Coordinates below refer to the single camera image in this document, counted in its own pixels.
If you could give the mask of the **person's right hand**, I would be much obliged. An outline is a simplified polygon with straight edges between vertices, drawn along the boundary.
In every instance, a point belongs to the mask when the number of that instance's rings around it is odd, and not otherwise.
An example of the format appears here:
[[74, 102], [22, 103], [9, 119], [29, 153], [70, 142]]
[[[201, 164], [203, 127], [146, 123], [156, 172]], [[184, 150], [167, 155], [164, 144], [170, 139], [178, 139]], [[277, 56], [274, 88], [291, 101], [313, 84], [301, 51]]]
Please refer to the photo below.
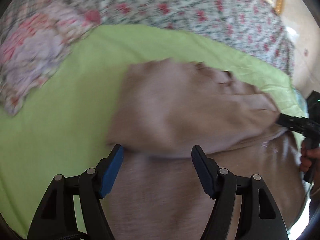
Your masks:
[[319, 159], [319, 147], [315, 149], [307, 149], [308, 140], [304, 139], [301, 145], [300, 170], [307, 172], [312, 165], [312, 160]]

